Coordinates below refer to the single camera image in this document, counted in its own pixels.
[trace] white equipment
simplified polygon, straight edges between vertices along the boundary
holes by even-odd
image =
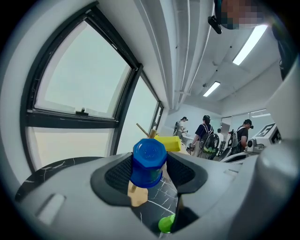
[[[275,123],[264,126],[253,138],[247,141],[247,147],[244,152],[231,155],[232,148],[227,148],[219,157],[220,162],[242,164],[244,159],[257,155],[267,146],[277,143],[281,140],[279,130]]]

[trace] green cup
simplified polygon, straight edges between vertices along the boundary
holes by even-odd
[[[160,229],[160,231],[163,233],[170,233],[171,227],[174,223],[174,219],[175,214],[160,219],[160,221],[158,222],[158,228]]]

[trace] blue hexagonal cap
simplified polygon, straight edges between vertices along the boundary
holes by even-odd
[[[166,161],[166,157],[165,146],[155,139],[142,139],[133,147],[133,160],[142,168],[161,168]]]

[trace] window latch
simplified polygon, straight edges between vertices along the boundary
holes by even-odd
[[[85,109],[84,109],[84,107],[81,109],[81,111],[76,111],[75,112],[75,114],[76,115],[82,115],[82,116],[88,116],[89,115],[89,113],[88,112],[84,112],[85,111]]]

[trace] yellow box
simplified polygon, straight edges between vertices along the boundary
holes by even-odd
[[[178,136],[173,136],[173,137],[155,136],[154,139],[162,143],[165,146],[166,151],[179,152],[181,150],[181,141]]]

